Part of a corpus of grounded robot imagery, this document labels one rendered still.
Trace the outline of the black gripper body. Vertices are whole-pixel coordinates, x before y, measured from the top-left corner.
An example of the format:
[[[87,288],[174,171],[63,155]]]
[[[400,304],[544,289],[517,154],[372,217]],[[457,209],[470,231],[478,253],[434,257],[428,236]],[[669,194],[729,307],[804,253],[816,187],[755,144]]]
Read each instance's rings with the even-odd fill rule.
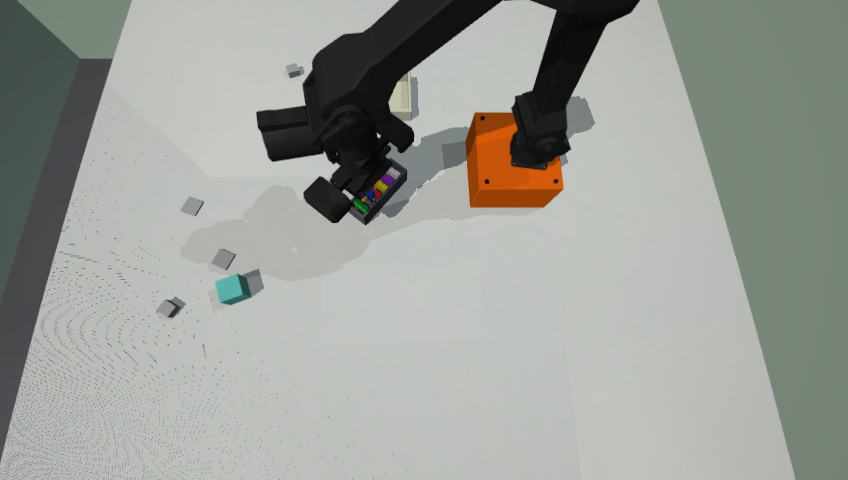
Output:
[[[328,219],[338,223],[350,210],[352,201],[342,192],[349,190],[357,195],[365,183],[386,162],[386,154],[391,150],[389,142],[403,153],[414,142],[413,129],[401,119],[391,114],[390,122],[376,124],[377,137],[374,148],[359,157],[350,157],[339,152],[334,144],[329,145],[337,152],[335,161],[341,169],[329,180],[319,176],[304,192],[306,203]],[[332,185],[332,184],[333,185]]]

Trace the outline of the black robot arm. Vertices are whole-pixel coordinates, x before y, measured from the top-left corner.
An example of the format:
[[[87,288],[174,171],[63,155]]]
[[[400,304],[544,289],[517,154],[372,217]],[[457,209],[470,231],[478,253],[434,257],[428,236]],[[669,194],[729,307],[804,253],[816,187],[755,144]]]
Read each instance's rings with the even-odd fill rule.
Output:
[[[392,120],[388,102],[397,82],[502,1],[399,0],[363,33],[326,45],[302,84],[306,106],[256,112],[269,160],[324,151],[335,164],[332,144],[350,157],[369,153],[376,124]],[[531,1],[557,12],[533,90],[515,96],[511,107],[517,132],[510,154],[514,167],[546,170],[571,150],[568,100],[605,26],[640,0]]]

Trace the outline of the teal cube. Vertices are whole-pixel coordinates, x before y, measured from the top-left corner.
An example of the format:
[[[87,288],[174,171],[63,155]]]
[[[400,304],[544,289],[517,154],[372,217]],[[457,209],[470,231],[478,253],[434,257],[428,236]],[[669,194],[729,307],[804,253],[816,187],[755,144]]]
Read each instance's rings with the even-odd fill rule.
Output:
[[[232,305],[251,298],[247,278],[236,274],[215,282],[220,303]]]

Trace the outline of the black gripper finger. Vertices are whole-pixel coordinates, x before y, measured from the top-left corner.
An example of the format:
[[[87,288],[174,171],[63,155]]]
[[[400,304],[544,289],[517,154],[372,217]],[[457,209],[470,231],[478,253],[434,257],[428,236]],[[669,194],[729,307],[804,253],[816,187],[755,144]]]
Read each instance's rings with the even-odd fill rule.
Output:
[[[386,162],[376,171],[376,173],[367,181],[372,187],[378,180],[391,168],[392,161],[386,157]]]
[[[331,175],[331,177],[333,177],[340,169],[341,169],[341,166]],[[361,199],[372,188],[372,186],[369,183],[366,182],[365,184],[366,185],[364,186],[364,188],[357,195],[354,195],[349,190],[346,190],[346,189],[345,190],[347,192],[349,192],[351,195],[353,195],[356,199]]]

